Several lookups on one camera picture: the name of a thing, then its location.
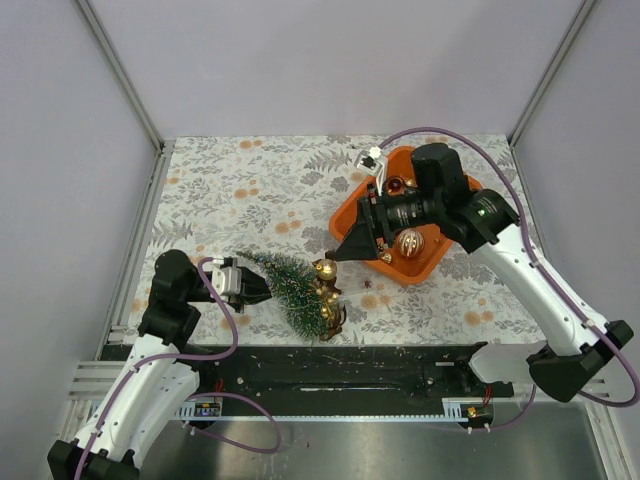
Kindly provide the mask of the glittery gold bauble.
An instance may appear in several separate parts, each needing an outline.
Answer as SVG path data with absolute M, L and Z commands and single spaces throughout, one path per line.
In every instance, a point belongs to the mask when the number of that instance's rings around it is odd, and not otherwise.
M 323 281 L 333 280 L 337 276 L 337 264 L 331 259 L 321 259 L 316 265 L 316 275 Z

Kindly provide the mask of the small green christmas tree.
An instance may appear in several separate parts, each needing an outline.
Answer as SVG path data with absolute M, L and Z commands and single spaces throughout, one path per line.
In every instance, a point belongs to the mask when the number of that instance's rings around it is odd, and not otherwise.
M 258 267 L 294 332 L 304 340 L 319 340 L 326 323 L 321 315 L 323 302 L 313 285 L 315 261 L 266 251 L 237 254 Z

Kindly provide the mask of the orange plastic bin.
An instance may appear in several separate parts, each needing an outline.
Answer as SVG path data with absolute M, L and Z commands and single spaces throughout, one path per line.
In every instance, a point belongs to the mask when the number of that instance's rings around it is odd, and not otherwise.
M 379 239 L 380 259 L 363 262 L 400 285 L 418 284 L 430 275 L 453 244 L 447 235 L 467 232 L 455 210 L 479 192 L 480 184 L 465 175 L 458 153 L 441 142 L 398 147 L 386 157 L 386 179 L 398 176 L 405 182 L 404 192 L 394 195 L 400 197 L 395 209 L 399 220 L 396 237 L 407 228 L 417 229 L 424 237 L 425 247 L 419 257 L 406 259 L 394 244 L 387 247 Z M 330 219 L 330 233 L 339 245 L 356 219 L 358 199 L 368 182 L 375 185 L 375 178 L 367 175 Z

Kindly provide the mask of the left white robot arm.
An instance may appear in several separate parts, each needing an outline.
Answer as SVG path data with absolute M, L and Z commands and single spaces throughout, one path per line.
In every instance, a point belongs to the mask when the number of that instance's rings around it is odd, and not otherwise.
M 87 423 L 70 441 L 56 441 L 47 455 L 55 479 L 136 479 L 159 434 L 193 394 L 217 382 L 208 362 L 232 355 L 239 339 L 213 354 L 190 344 L 201 313 L 217 304 L 227 322 L 270 299 L 266 280 L 236 258 L 193 263 L 180 250 L 162 253 L 154 265 L 147 308 L 127 360 Z

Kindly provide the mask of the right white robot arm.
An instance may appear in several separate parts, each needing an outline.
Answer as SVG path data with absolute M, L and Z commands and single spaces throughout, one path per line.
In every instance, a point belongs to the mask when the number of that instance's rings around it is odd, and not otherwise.
M 379 247 L 393 246 L 402 232 L 437 227 L 509 288 L 545 336 L 536 344 L 479 346 L 456 369 L 457 388 L 475 396 L 490 383 L 530 383 L 563 403 L 582 395 L 632 339 L 631 327 L 590 308 L 546 259 L 537 257 L 521 203 L 473 188 L 454 149 L 430 143 L 393 153 L 409 159 L 413 185 L 388 176 L 392 156 L 377 148 L 361 155 L 358 168 L 374 179 L 357 200 L 354 222 L 326 258 L 377 261 Z

